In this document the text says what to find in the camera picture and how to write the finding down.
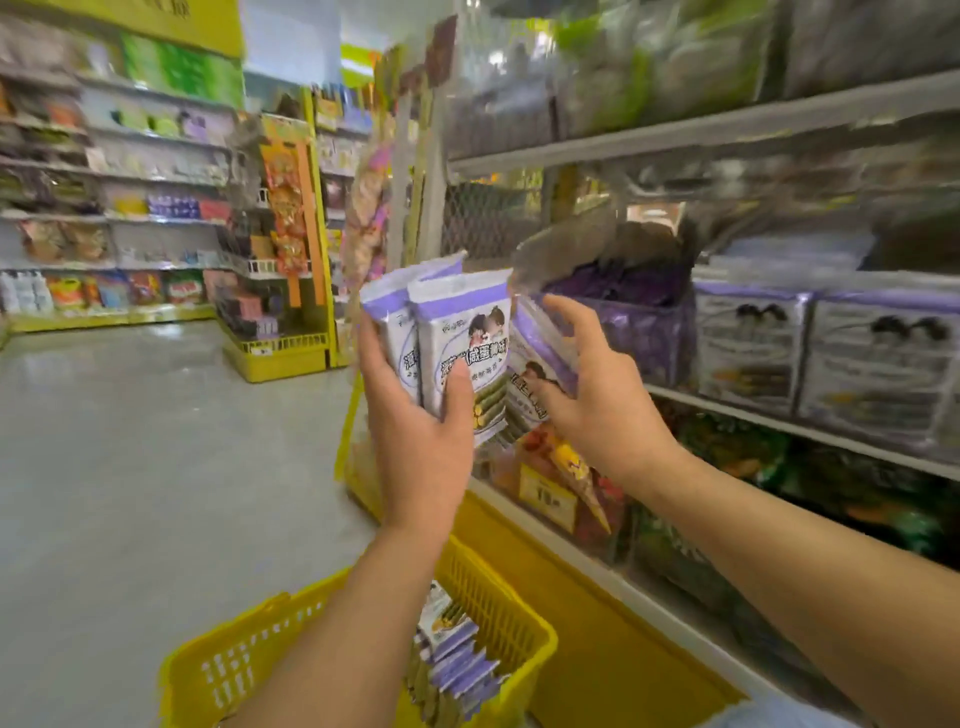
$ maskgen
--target yellow sign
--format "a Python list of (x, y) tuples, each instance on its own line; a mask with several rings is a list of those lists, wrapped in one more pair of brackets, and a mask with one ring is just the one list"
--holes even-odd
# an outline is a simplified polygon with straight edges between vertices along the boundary
[(238, 0), (28, 0), (135, 33), (242, 59)]
[(577, 522), (577, 497), (563, 486), (543, 477), (528, 465), (520, 465), (520, 500), (567, 533)]

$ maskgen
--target hanging snack strip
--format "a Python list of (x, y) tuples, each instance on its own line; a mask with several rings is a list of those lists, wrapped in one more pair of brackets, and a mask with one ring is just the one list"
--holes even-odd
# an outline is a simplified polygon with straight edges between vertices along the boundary
[(308, 262), (297, 155), (294, 150), (279, 144), (261, 145), (260, 154), (276, 219), (273, 233), (276, 267), (287, 278), (290, 305), (300, 308), (300, 274), (306, 272)]

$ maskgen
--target candy package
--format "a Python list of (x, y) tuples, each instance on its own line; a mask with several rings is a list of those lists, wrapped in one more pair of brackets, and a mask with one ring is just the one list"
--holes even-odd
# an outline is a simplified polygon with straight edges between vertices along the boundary
[(407, 289), (417, 318), (423, 406), (435, 417), (443, 415), (446, 377), (458, 358), (465, 359), (475, 393), (475, 446), (506, 425), (510, 273), (416, 281)]
[(128, 273), (130, 281), (131, 299), (134, 305), (156, 305), (165, 303), (163, 284), (157, 273), (150, 271), (135, 271)]
[(398, 268), (360, 289), (360, 305), (380, 324), (380, 338), (387, 358), (410, 399), (417, 404), (420, 404), (420, 349), (407, 286), (415, 280), (461, 273), (466, 255), (458, 253)]

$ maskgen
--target purple snack package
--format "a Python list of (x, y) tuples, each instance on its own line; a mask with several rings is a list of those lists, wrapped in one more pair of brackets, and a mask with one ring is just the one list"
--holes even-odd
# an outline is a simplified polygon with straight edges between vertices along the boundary
[(420, 404), (420, 350), (417, 322), (407, 286), (415, 280), (454, 276), (464, 267), (466, 252), (397, 268), (360, 289), (360, 305), (382, 326), (380, 337), (387, 357), (410, 399)]

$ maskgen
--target seaweed snack bag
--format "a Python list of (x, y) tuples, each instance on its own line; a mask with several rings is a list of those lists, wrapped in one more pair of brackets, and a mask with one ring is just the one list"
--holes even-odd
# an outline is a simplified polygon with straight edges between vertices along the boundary
[(473, 383), (473, 444), (506, 426), (510, 269), (423, 280), (408, 286), (417, 317), (423, 406), (443, 415), (446, 377), (458, 358)]
[(166, 274), (165, 289), (170, 303), (203, 303), (203, 271), (172, 271)]
[(790, 436), (768, 427), (697, 412), (684, 422), (678, 440), (717, 470), (757, 488), (775, 490), (786, 473)]
[(507, 355), (510, 377), (507, 429), (519, 437), (548, 419), (546, 410), (530, 389), (531, 379), (552, 381), (575, 397), (577, 356), (550, 317), (527, 296), (516, 298), (511, 325), (513, 336)]
[(428, 260), (398, 268), (383, 278), (366, 283), (360, 289), (360, 305), (378, 322), (390, 365), (410, 399), (420, 404), (420, 349), (417, 322), (407, 286), (415, 280), (453, 276), (463, 270), (466, 253)]

